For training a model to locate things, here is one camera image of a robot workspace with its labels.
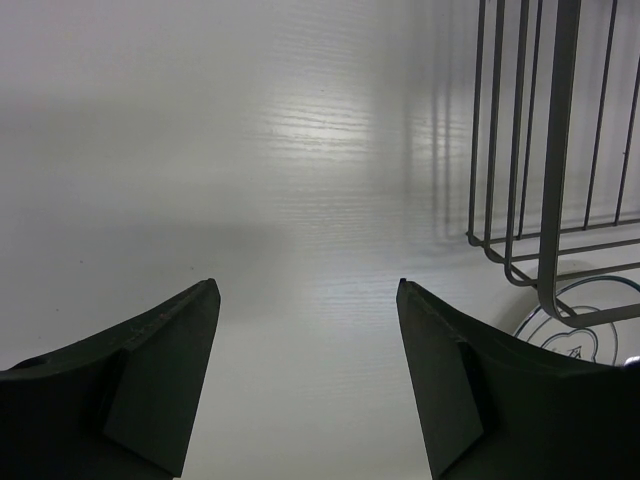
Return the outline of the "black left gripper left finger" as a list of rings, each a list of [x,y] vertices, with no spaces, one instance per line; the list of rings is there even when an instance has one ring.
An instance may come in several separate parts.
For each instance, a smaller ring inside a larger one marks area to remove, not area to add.
[[[220,304],[206,279],[2,371],[2,478],[180,477]]]

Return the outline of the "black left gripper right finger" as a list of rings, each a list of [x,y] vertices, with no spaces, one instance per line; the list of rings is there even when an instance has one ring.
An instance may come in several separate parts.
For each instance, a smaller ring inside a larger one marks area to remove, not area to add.
[[[635,479],[639,368],[572,359],[398,285],[399,325],[435,479]]]

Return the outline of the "grey rimmed clear plate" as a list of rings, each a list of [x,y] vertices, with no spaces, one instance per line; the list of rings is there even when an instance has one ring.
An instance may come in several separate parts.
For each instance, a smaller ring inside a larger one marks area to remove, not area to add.
[[[584,278],[558,290],[559,299],[577,314],[596,313],[639,301],[639,284],[615,275]],[[637,318],[591,327],[569,327],[535,307],[514,336],[570,358],[623,366],[639,361]]]

